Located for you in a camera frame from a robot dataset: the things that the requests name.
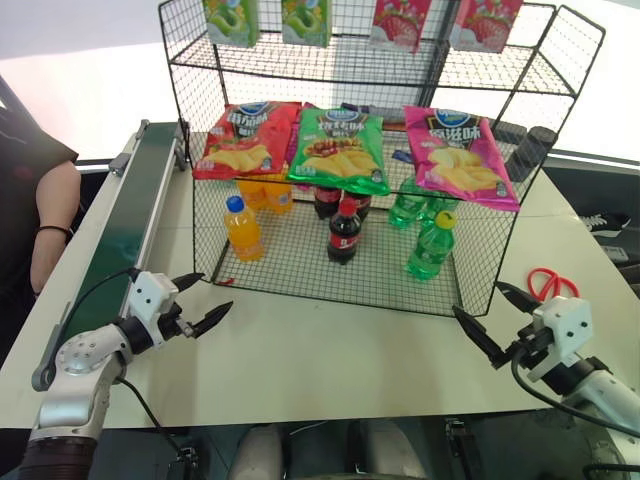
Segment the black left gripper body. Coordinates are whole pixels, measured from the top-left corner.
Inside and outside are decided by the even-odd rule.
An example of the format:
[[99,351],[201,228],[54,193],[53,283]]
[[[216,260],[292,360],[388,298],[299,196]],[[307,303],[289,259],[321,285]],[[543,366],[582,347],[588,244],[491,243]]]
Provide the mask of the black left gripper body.
[[164,341],[177,336],[195,337],[194,326],[182,318],[182,312],[182,308],[173,302],[169,310],[158,318],[157,326]]

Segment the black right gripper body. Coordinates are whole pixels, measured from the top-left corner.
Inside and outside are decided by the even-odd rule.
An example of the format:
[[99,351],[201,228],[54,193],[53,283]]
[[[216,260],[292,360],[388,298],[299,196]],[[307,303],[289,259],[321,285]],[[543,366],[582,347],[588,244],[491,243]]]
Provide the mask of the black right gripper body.
[[548,356],[550,345],[551,329],[536,328],[530,323],[517,332],[517,339],[505,350],[503,364],[510,363],[520,354],[518,365],[532,370]]

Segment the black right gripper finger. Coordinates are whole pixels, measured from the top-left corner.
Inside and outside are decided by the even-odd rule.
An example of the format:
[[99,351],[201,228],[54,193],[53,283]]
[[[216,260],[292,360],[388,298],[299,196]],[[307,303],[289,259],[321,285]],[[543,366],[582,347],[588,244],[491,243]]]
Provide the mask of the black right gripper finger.
[[507,301],[523,313],[533,313],[541,305],[530,293],[510,283],[496,281],[495,286]]
[[505,363],[505,352],[486,333],[486,328],[459,306],[453,305],[454,317],[465,332],[466,336],[487,356],[491,365],[498,369]]

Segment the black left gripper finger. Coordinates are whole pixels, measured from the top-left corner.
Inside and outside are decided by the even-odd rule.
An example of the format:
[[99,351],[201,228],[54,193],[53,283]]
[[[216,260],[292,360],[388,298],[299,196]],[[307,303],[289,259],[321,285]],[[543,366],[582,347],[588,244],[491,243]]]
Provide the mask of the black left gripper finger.
[[179,291],[185,291],[199,282],[204,276],[204,273],[191,272],[175,277],[171,280],[171,282]]
[[204,318],[192,325],[192,337],[197,339],[218,325],[232,308],[234,302],[218,305],[205,314]]

